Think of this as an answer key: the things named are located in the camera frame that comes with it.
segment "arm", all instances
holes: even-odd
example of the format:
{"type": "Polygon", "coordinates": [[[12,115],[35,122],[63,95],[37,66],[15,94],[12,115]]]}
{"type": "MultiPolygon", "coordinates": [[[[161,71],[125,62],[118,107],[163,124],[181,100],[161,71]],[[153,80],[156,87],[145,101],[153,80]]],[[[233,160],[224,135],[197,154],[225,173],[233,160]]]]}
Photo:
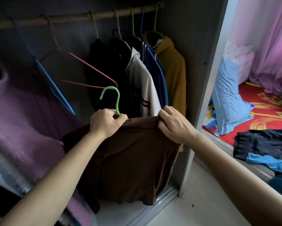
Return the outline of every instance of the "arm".
{"type": "Polygon", "coordinates": [[[249,223],[282,225],[282,195],[198,132],[173,107],[166,106],[159,115],[162,132],[195,152],[249,223]]]}
{"type": "Polygon", "coordinates": [[[90,119],[90,132],[54,166],[0,221],[0,226],[54,225],[68,204],[90,158],[103,140],[126,121],[114,110],[104,109],[90,119]]]}

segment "hand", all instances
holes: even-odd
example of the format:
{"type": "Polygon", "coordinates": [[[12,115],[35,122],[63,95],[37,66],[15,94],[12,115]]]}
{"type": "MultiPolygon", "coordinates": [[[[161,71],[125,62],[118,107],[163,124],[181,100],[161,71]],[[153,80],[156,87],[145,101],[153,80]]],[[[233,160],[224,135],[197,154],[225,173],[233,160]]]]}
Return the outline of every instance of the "hand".
{"type": "Polygon", "coordinates": [[[90,133],[98,135],[102,141],[111,137],[127,120],[127,115],[120,114],[117,119],[113,116],[116,114],[114,109],[98,110],[90,117],[90,133]]]}
{"type": "Polygon", "coordinates": [[[172,106],[165,106],[159,116],[162,120],[159,120],[158,127],[172,141],[188,145],[190,141],[196,140],[199,131],[172,106]]]}

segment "left hand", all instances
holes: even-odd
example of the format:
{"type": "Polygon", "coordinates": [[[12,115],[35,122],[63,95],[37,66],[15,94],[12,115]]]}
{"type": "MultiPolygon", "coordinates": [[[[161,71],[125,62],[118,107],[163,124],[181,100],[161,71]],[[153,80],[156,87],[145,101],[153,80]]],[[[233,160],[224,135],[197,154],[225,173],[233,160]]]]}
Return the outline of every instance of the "left hand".
{"type": "Polygon", "coordinates": [[[116,110],[106,108],[95,112],[90,118],[90,133],[99,135],[102,141],[111,137],[127,120],[125,114],[120,114],[117,119],[114,119],[115,114],[116,110]]]}

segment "green hanger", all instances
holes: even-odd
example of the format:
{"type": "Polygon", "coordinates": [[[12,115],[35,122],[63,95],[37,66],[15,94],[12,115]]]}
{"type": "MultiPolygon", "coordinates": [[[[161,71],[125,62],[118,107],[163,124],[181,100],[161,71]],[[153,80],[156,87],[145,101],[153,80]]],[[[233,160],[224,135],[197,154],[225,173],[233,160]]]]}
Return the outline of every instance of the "green hanger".
{"type": "Polygon", "coordinates": [[[97,29],[95,17],[94,17],[94,15],[93,15],[92,11],[89,11],[89,14],[91,14],[91,15],[93,16],[93,20],[94,20],[94,23],[95,23],[96,34],[97,34],[97,39],[99,39],[98,29],[97,29]]]}
{"type": "Polygon", "coordinates": [[[131,17],[132,17],[132,36],[139,39],[141,41],[141,39],[139,37],[136,37],[135,35],[135,25],[134,25],[134,11],[132,10],[131,7],[130,8],[130,11],[131,11],[131,17]]]}
{"type": "Polygon", "coordinates": [[[116,116],[120,116],[120,113],[119,113],[119,98],[120,98],[120,93],[119,93],[119,90],[114,87],[114,86],[108,86],[108,87],[105,87],[101,93],[101,96],[100,96],[100,100],[102,99],[103,95],[104,95],[104,92],[107,90],[107,89],[114,89],[115,91],[117,91],[117,94],[118,94],[118,97],[117,97],[117,102],[116,102],[116,116]]]}
{"type": "Polygon", "coordinates": [[[162,37],[164,37],[164,36],[162,35],[162,33],[156,31],[158,6],[157,6],[157,4],[154,4],[154,5],[155,5],[155,7],[156,7],[156,16],[155,16],[155,18],[154,18],[154,30],[152,30],[152,32],[155,32],[155,33],[157,33],[157,34],[160,34],[162,37]]]}

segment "red bedsheet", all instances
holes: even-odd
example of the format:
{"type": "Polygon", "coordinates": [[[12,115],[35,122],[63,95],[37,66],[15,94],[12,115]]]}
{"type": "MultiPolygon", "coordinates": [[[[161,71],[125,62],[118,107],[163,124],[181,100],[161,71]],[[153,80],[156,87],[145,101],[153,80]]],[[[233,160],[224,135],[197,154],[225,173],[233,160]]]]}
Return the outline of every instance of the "red bedsheet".
{"type": "Polygon", "coordinates": [[[232,132],[220,136],[221,140],[233,145],[237,132],[245,132],[250,129],[282,129],[282,99],[280,97],[266,94],[263,88],[247,84],[239,85],[239,94],[244,101],[256,106],[250,112],[253,119],[236,126],[232,132]]]}

